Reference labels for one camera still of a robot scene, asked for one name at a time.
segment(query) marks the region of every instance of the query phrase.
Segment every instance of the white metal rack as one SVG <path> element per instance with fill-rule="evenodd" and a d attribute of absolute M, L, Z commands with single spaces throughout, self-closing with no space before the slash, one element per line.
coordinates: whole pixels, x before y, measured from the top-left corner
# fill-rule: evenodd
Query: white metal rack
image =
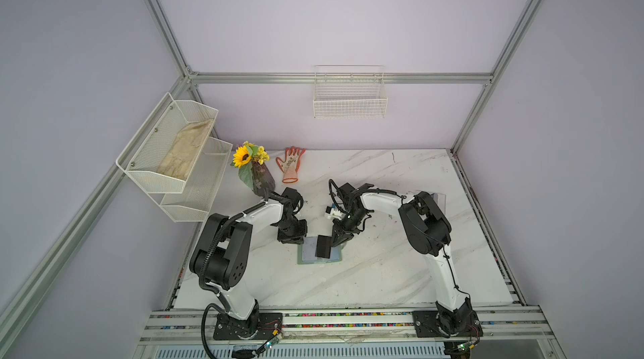
<path fill-rule="evenodd" d="M 328 73 L 334 73 L 334 76 L 327 76 Z M 387 109 L 383 76 L 382 65 L 317 65 L 313 97 L 315 118 L 383 118 Z"/>
<path fill-rule="evenodd" d="M 192 100 L 175 100 L 169 93 L 159 106 L 168 104 L 139 149 L 130 157 L 130 144 L 117 158 L 117 166 L 132 179 L 174 222 L 203 221 L 217 194 L 232 144 L 210 136 L 217 109 Z M 196 157 L 185 178 L 158 173 L 177 134 L 189 123 L 210 120 Z M 155 198 L 151 194 L 161 194 Z"/>

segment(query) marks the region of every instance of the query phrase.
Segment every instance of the yellow flower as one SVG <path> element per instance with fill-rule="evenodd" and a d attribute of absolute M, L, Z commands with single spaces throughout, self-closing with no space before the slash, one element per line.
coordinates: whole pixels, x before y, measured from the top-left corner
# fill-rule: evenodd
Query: yellow flower
<path fill-rule="evenodd" d="M 266 153 L 266 150 L 264 149 L 263 146 L 260 146 L 257 152 L 257 162 L 261 164 L 264 163 L 264 161 L 268 161 L 270 159 L 269 154 Z"/>
<path fill-rule="evenodd" d="M 245 145 L 237 148 L 237 151 L 232 156 L 232 162 L 235 164 L 237 168 L 241 168 L 242 166 L 246 165 L 250 161 L 251 161 L 251 154 L 249 153 Z"/>

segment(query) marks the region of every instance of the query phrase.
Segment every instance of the beige cloth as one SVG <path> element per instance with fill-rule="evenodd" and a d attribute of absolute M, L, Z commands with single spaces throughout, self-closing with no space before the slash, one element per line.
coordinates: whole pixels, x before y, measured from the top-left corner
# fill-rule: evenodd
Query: beige cloth
<path fill-rule="evenodd" d="M 213 119 L 208 119 L 185 126 L 174 138 L 172 148 L 159 164 L 157 173 L 187 180 L 190 169 L 197 161 L 199 149 L 208 137 L 208 130 L 212 122 Z"/>

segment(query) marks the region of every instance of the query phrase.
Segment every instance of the metal bracket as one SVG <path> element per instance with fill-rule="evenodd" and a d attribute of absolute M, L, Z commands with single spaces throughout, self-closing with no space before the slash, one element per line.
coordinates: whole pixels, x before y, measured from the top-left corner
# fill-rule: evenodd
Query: metal bracket
<path fill-rule="evenodd" d="M 257 332 L 245 340 L 268 340 L 273 336 L 273 330 L 281 330 L 281 313 L 260 313 Z M 224 318 L 217 315 L 217 326 L 214 328 L 213 339 L 216 341 L 228 341 L 241 339 L 239 336 L 243 331 L 237 326 L 240 320 Z"/>
<path fill-rule="evenodd" d="M 437 338 L 446 336 L 438 331 L 440 327 L 439 323 L 439 312 L 430 310 L 420 310 L 412 312 L 412 318 L 414 319 L 414 328 L 416 330 L 416 337 L 418 338 Z M 466 328 L 463 331 L 459 332 L 457 335 L 452 338 L 467 337 L 467 338 L 476 338 L 483 336 L 483 329 L 481 328 L 481 323 L 479 317 L 475 311 L 472 311 L 470 318 L 468 319 L 468 324 L 474 327 L 476 330 L 471 328 Z"/>

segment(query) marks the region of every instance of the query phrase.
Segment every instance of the metal vent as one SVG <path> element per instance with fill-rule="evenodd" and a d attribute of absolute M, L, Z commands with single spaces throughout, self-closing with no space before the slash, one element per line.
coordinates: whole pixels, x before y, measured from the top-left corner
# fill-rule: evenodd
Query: metal vent
<path fill-rule="evenodd" d="M 251 346 L 217 346 L 210 349 L 219 359 L 232 358 L 232 352 Z M 275 346 L 260 355 L 261 358 L 369 358 L 369 359 L 434 359 L 449 358 L 443 353 L 442 342 L 363 343 L 363 344 L 284 344 Z M 207 358 L 201 346 L 164 346 L 157 352 L 157 359 Z"/>

